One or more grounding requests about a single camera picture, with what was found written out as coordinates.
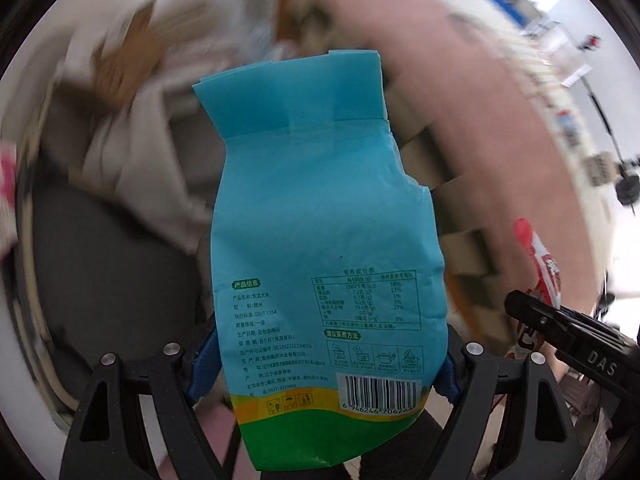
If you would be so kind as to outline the beige cloth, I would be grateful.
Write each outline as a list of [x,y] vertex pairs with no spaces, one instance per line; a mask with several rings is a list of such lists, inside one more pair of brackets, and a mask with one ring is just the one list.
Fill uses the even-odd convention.
[[210,230],[224,166],[224,142],[193,87],[242,61],[227,38],[171,48],[130,104],[99,119],[81,164],[88,183],[188,255]]

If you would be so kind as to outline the red-edged silver snack bag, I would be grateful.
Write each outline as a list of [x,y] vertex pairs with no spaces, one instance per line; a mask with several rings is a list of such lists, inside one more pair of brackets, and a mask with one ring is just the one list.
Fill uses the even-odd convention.
[[[527,255],[537,272],[538,282],[533,289],[529,289],[529,296],[548,304],[550,307],[561,307],[561,278],[560,268],[547,248],[544,247],[540,237],[534,231],[532,225],[525,218],[518,218],[514,222],[513,232],[525,249]],[[529,353],[538,351],[544,340],[536,333],[536,330],[518,323],[518,338],[509,352],[509,356],[517,360],[524,360]]]

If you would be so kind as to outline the cardboard pieces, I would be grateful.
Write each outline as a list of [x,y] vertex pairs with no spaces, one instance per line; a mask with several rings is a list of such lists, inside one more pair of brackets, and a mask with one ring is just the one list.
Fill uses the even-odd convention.
[[93,52],[93,91],[113,110],[131,104],[172,47],[204,36],[216,21],[205,0],[178,6],[154,21],[155,3],[149,0],[134,12],[117,47],[104,42]]

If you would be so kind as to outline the pink striped tablecloth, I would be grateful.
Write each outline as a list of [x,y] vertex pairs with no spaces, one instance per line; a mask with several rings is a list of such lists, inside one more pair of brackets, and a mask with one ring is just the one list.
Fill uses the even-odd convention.
[[489,0],[280,0],[279,35],[306,54],[378,51],[383,76],[433,124],[486,230],[503,298],[536,283],[513,232],[527,219],[560,268],[562,301],[588,313],[608,258],[611,216],[586,174],[586,130],[552,70]]

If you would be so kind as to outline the checkered table cloth edge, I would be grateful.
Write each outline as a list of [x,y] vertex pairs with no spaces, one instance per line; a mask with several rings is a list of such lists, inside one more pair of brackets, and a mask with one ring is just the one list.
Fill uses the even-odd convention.
[[431,192],[445,259],[449,323],[463,338],[503,354],[514,343],[515,332],[503,309],[500,273],[486,230],[472,214],[461,177],[436,143],[432,122],[413,109],[389,76],[383,77],[383,88],[402,166]]

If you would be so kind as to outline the green blue rice bag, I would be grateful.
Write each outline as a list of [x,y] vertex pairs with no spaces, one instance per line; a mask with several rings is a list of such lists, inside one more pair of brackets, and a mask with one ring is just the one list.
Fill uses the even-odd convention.
[[405,173],[381,60],[335,51],[202,79],[224,141],[210,268],[224,379],[260,471],[371,451],[447,352],[431,193]]

